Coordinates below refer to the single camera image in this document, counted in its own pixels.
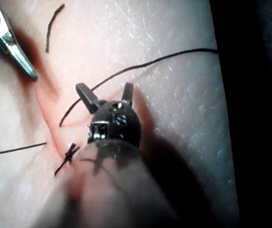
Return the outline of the right arm needle driver jaw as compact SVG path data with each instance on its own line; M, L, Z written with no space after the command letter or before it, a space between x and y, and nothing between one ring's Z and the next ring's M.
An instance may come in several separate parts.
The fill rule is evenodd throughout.
M0 37L0 46L6 54L11 55L19 67L33 82L38 80L38 75L35 68L19 46L15 36L10 31L6 32Z

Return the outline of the left arm needle driver jaw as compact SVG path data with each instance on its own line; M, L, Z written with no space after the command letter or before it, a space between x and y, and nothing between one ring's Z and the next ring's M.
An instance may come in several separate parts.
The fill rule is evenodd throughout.
M126 105L132 107L133 91L134 91L133 83L127 82L124 86L124 90L123 90L123 94L121 98L122 103L125 103Z
M76 92L91 114L94 114L101 107L100 100L86 84L76 84Z

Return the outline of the left arm needle driver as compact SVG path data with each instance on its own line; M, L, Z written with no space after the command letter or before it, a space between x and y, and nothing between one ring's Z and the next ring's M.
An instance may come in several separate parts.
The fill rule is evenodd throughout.
M139 147L141 125L131 102L106 102L94 114L87 142L92 143L106 139L122 140Z

